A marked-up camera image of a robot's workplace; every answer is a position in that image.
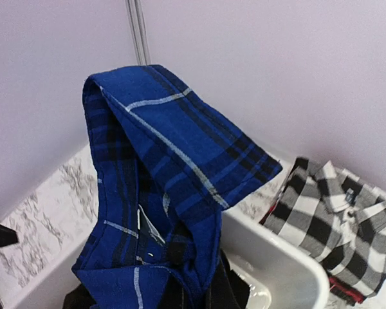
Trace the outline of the blue plaid long sleeve shirt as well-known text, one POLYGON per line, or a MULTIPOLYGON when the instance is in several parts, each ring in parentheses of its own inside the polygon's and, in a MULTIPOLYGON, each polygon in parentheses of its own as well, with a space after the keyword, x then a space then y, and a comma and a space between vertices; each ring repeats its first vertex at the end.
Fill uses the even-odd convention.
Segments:
POLYGON ((147 265, 206 292, 223 211, 281 164, 160 65, 90 75, 82 103, 98 219, 73 273, 147 265))

